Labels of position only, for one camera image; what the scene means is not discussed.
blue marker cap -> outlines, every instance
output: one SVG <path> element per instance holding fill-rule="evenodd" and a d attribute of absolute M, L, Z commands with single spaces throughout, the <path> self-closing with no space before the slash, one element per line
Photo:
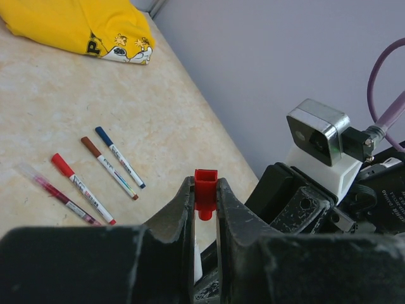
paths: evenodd
<path fill-rule="evenodd" d="M 113 144 L 113 141 L 108 137 L 107 133 L 103 130 L 102 127 L 97 127 L 95 128 L 97 134 L 101 137 L 101 139 L 106 143 L 107 146 L 111 146 Z"/>

yellow shirt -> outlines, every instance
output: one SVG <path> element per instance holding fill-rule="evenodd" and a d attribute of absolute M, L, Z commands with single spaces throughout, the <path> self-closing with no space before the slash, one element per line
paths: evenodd
<path fill-rule="evenodd" d="M 7 0 L 0 16 L 14 35 L 78 54 L 146 65 L 154 48 L 129 0 Z"/>

camera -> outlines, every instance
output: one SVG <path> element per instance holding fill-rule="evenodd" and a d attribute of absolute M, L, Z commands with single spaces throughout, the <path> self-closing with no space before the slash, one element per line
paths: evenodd
<path fill-rule="evenodd" d="M 298 148 L 329 167 L 342 158 L 342 133 L 350 127 L 345 113 L 306 99 L 287 115 L 287 121 Z"/>

black connector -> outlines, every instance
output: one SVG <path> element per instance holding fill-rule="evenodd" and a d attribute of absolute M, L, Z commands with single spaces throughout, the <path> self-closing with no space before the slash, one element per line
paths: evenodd
<path fill-rule="evenodd" d="M 372 159 L 373 145 L 371 136 L 367 133 L 348 127 L 342 133 L 343 152 L 351 157 L 364 162 Z"/>

beige table surface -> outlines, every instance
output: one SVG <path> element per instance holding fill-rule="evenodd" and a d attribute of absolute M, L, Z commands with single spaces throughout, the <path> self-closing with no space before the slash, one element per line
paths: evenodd
<path fill-rule="evenodd" d="M 119 225 L 145 222 L 196 168 L 218 170 L 242 202 L 257 178 L 148 17 L 148 66 L 67 53 L 11 35 L 0 21 L 0 237 L 22 225 L 86 225 L 20 175 L 25 161 L 104 223 L 50 162 L 60 153 Z M 143 178 L 140 190 L 94 132 L 102 126 Z M 139 195 L 132 201 L 80 142 L 89 136 Z M 201 249 L 215 221 L 196 221 Z"/>

